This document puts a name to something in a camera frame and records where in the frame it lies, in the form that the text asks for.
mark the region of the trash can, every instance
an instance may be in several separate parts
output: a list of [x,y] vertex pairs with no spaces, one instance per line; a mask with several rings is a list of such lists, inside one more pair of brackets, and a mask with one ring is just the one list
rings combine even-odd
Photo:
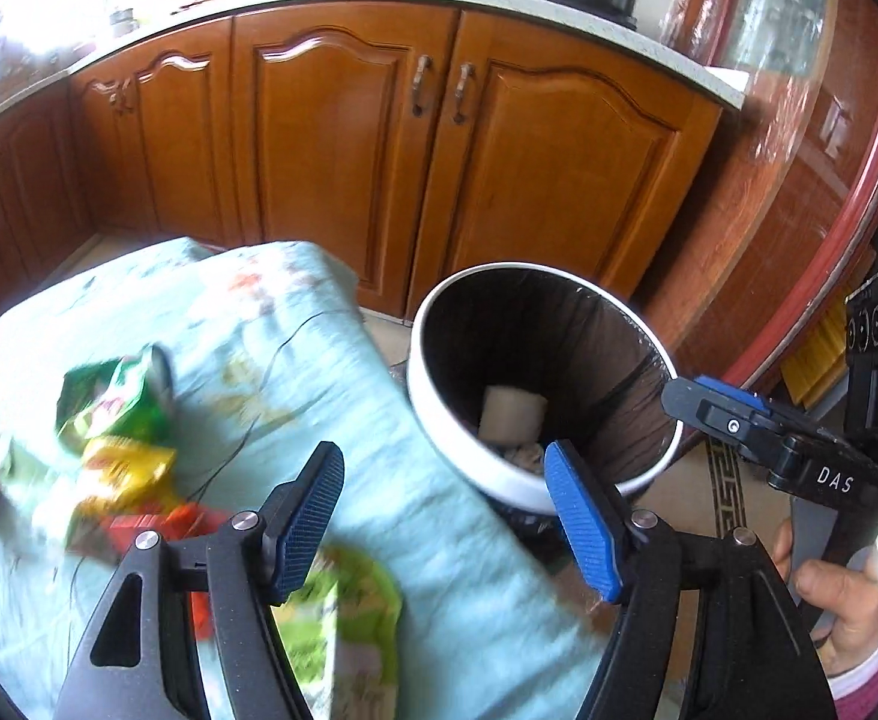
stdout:
[[548,266],[495,263],[426,296],[408,386],[434,445],[529,544],[557,530],[555,508],[543,477],[478,440],[486,387],[544,396],[539,443],[571,440],[599,478],[635,495],[679,445],[682,423],[658,402],[675,376],[658,339],[613,295]]

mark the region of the white sleeve cuff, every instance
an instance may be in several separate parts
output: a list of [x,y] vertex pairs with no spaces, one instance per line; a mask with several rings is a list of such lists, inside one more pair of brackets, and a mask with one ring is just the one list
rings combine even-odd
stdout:
[[829,690],[832,691],[832,699],[838,701],[850,693],[855,693],[865,683],[869,682],[878,671],[878,646],[876,651],[869,655],[861,664],[855,666],[844,674],[837,677],[829,677]]

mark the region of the red wrapper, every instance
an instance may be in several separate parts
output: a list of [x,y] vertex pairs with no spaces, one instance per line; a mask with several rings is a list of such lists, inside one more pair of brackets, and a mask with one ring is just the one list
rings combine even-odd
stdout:
[[[144,531],[155,531],[167,541],[177,541],[191,536],[207,536],[229,519],[229,514],[214,512],[195,503],[176,506],[168,514],[120,514],[105,517],[101,526],[109,534],[109,540],[120,554],[125,555],[133,545],[135,536]],[[208,605],[208,593],[191,593],[192,625],[197,640],[207,640],[212,635],[212,613]]]

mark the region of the person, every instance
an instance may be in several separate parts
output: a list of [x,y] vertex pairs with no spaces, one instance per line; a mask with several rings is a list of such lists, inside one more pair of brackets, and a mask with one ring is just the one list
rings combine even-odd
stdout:
[[[783,580],[791,572],[792,522],[776,532],[772,560]],[[795,571],[799,595],[835,614],[829,632],[812,632],[839,720],[864,720],[878,707],[878,557],[862,571],[807,560]]]

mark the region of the toilet paper roll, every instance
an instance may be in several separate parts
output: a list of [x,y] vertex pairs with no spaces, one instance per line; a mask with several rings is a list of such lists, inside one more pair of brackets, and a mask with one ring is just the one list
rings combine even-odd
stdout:
[[549,402],[516,386],[487,386],[479,419],[480,442],[519,446],[538,440]]

